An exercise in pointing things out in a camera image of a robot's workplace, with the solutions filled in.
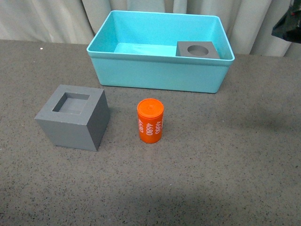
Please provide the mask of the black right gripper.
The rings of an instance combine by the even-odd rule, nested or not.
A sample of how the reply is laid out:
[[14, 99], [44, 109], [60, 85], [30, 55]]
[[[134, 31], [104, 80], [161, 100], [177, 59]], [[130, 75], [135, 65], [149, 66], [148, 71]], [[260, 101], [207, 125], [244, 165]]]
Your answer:
[[272, 36], [289, 42], [301, 41], [301, 0], [291, 0], [287, 12], [272, 29]]

